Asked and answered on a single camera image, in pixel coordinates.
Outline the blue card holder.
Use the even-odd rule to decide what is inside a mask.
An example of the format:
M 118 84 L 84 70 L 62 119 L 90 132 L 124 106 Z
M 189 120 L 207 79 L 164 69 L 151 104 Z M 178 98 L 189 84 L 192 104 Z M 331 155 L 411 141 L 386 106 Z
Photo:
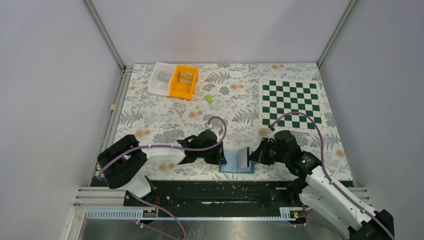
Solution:
M 229 174 L 253 174 L 255 172 L 255 162 L 250 161 L 249 168 L 239 168 L 238 151 L 224 151 L 226 165 L 219 165 L 220 173 Z

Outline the white card with black stripe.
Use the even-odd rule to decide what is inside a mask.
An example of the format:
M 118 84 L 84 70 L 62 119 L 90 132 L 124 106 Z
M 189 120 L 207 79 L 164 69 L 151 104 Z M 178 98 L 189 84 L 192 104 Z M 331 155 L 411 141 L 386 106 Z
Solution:
M 245 147 L 238 151 L 238 161 L 239 161 L 239 168 L 240 169 L 247 169 L 250 167 L 250 161 L 249 161 L 249 155 L 250 155 L 250 148 Z

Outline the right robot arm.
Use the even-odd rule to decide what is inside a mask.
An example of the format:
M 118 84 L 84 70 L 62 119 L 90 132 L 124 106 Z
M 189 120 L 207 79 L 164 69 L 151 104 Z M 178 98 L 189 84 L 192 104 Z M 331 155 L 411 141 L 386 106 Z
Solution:
M 296 179 L 287 185 L 287 201 L 308 206 L 332 223 L 348 240 L 393 240 L 394 218 L 375 210 L 334 179 L 318 157 L 301 149 L 288 130 L 263 138 L 248 156 L 258 164 L 283 163 Z

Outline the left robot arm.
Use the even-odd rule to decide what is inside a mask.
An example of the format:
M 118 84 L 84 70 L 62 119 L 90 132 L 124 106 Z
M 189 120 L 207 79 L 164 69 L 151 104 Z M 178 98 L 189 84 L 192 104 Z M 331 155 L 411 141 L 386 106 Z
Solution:
M 191 135 L 170 145 L 140 146 L 135 135 L 124 136 L 97 157 L 98 176 L 110 189 L 132 192 L 144 206 L 152 204 L 155 192 L 142 167 L 155 164 L 191 164 L 203 159 L 207 164 L 225 164 L 222 137 L 226 132 L 214 127 Z

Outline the green white chessboard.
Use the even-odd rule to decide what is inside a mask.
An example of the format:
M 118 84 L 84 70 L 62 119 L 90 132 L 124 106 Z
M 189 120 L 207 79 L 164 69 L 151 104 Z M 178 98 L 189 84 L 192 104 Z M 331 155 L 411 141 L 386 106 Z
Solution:
M 258 124 L 266 129 L 283 114 L 303 113 L 327 132 L 325 108 L 319 84 L 315 81 L 261 78 L 258 85 Z

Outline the small green block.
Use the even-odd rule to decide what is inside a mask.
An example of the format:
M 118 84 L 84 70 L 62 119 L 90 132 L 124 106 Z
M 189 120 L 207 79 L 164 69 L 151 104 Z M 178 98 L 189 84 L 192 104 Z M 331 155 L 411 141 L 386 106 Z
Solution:
M 206 101 L 209 103 L 209 104 L 212 104 L 214 101 L 213 101 L 213 98 L 211 97 L 211 95 L 210 94 L 208 94 L 208 95 L 206 95 L 205 96 L 205 99 L 206 99 Z

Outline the orange plastic bin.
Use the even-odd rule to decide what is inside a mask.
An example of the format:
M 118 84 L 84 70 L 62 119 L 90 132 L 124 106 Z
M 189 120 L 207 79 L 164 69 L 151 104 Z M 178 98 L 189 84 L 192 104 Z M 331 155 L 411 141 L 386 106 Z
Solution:
M 199 80 L 199 68 L 177 64 L 171 78 L 169 95 L 171 97 L 191 100 Z

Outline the tan item in orange bin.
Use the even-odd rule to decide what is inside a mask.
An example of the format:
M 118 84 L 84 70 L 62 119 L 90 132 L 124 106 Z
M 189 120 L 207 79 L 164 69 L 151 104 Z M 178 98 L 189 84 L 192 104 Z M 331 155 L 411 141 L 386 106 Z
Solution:
M 195 74 L 193 72 L 181 71 L 178 80 L 181 84 L 191 85 L 193 83 Z

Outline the white plastic bin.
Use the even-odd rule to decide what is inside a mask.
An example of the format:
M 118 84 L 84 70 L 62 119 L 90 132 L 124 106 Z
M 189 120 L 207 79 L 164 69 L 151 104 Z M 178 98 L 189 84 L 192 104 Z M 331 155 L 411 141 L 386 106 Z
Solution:
M 177 64 L 157 62 L 148 80 L 148 92 L 153 95 L 170 96 L 171 80 Z

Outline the grey item in white bin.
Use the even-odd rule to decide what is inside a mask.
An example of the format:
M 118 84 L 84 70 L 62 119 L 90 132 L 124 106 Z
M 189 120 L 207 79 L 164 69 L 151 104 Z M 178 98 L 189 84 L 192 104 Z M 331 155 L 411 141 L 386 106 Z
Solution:
M 157 79 L 162 82 L 168 82 L 171 78 L 168 72 L 160 71 L 157 75 Z

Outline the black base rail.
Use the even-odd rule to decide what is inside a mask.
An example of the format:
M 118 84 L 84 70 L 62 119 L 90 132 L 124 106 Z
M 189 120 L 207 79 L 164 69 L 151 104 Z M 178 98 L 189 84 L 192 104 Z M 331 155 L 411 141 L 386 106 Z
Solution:
M 153 180 L 143 200 L 177 218 L 303 218 L 289 181 Z

